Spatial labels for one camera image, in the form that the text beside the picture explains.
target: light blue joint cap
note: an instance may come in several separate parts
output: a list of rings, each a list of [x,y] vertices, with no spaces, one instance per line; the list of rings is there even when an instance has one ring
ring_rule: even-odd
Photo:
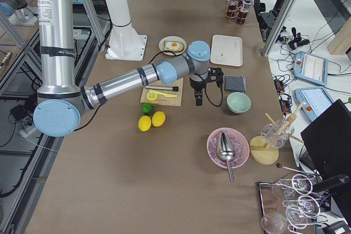
[[[205,41],[194,41],[188,47],[188,54],[194,60],[208,61],[211,57],[211,50]]]
[[[41,102],[34,110],[35,126],[44,134],[61,137],[72,133],[81,122],[77,108],[64,100]]]
[[[0,11],[4,16],[11,16],[13,13],[15,13],[15,10],[10,5],[5,3],[0,3]]]
[[[175,82],[177,77],[177,71],[169,62],[162,62],[156,66],[157,75],[164,84],[170,84]]]
[[[85,0],[74,0],[73,4],[83,4]]]

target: lime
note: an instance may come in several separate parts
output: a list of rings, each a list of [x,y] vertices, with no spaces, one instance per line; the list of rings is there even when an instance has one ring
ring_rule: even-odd
[[[141,112],[145,115],[148,115],[152,110],[152,106],[150,103],[146,103],[146,104],[143,104],[143,106],[141,107]]]

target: wooden board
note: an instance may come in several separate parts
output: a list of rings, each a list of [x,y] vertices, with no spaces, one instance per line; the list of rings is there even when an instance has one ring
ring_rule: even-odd
[[[154,82],[152,85],[159,85],[159,86],[165,86],[161,81]],[[149,89],[143,88],[143,92],[141,93],[141,98],[140,98],[140,103],[145,103],[149,102],[151,104],[157,104],[157,105],[167,105],[167,106],[181,106],[182,105],[182,94],[183,94],[183,78],[168,84],[167,86],[178,86],[179,91],[174,92],[172,90],[161,90],[160,92],[163,93],[169,93],[169,94],[177,94],[177,97],[175,98],[166,98],[162,95],[159,95],[157,97],[156,101],[148,101],[146,98],[146,95],[149,92]]]

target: white plate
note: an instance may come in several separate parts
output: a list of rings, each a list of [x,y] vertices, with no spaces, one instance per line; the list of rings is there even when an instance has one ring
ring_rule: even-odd
[[[182,44],[184,46],[184,49],[181,52],[175,52],[176,55],[180,55],[181,53],[185,52],[185,50],[186,50],[186,42],[185,42],[185,40],[183,40],[182,38],[177,37],[177,36],[168,36],[168,37],[165,37],[165,38],[161,39],[160,42],[158,43],[158,47],[159,47],[160,51],[165,50],[164,49],[165,46],[163,45],[163,43],[165,41],[180,41],[180,42],[182,42]],[[169,56],[174,56],[170,52],[164,52],[164,54],[169,55]]]

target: black tape band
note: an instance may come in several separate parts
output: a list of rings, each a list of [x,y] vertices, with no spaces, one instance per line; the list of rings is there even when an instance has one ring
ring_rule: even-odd
[[[154,70],[155,70],[155,72],[156,72],[157,80],[159,81],[160,78],[159,78],[159,76],[158,76],[158,74],[157,74],[157,69],[156,69],[156,67],[155,67],[155,65],[154,65],[153,63],[151,63],[151,65],[152,65],[152,67],[154,68]]]
[[[139,76],[140,76],[141,83],[143,84],[143,86],[149,85],[149,81],[146,77],[144,69],[140,67],[140,68],[137,68],[137,71],[139,72]]]
[[[48,54],[50,57],[54,57],[54,56],[67,56],[72,58],[76,57],[76,53],[74,49],[64,49],[64,48],[57,48],[57,47],[40,46],[40,53]]]
[[[114,25],[115,27],[126,27],[126,26],[128,26],[130,23],[132,23],[132,21],[130,21],[128,24],[125,24],[125,25],[123,25],[123,26],[117,26],[117,25],[115,25],[115,24],[113,24],[112,23],[112,25]]]
[[[65,93],[65,94],[47,94],[47,93],[38,93],[38,97],[44,99],[68,99],[81,96],[81,92],[76,93]]]
[[[25,7],[27,7],[27,6],[28,6],[28,3],[25,3],[24,5],[22,5],[22,6],[18,7],[18,8],[16,8],[16,10],[20,10],[20,9],[25,8]]]
[[[89,99],[88,99],[88,96],[87,96],[87,93],[86,93],[86,90],[84,89],[84,87],[81,87],[81,93],[82,93],[82,97],[84,99],[84,102],[86,103],[86,105],[88,106],[88,108],[90,110],[93,110],[94,107],[93,105],[90,103]]]
[[[186,52],[184,52],[182,54],[182,56],[184,57],[186,63],[188,64],[189,67],[189,74],[193,74],[195,73],[195,65],[193,60],[188,56],[188,54]]]
[[[101,89],[100,83],[94,85],[94,91],[101,105],[107,103],[107,99],[103,93],[103,90]]]

